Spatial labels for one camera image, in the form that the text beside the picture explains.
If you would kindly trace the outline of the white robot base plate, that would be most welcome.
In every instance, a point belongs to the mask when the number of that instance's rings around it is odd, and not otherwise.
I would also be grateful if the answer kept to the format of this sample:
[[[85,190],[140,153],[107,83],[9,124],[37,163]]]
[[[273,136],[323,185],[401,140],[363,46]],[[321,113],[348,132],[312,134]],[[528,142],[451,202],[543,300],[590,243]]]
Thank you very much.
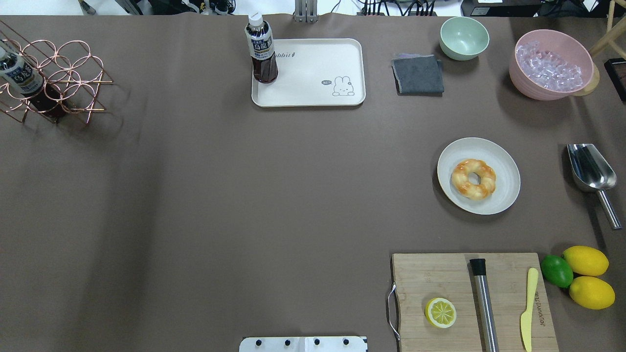
[[[240,352],[368,352],[364,336],[248,337]]]

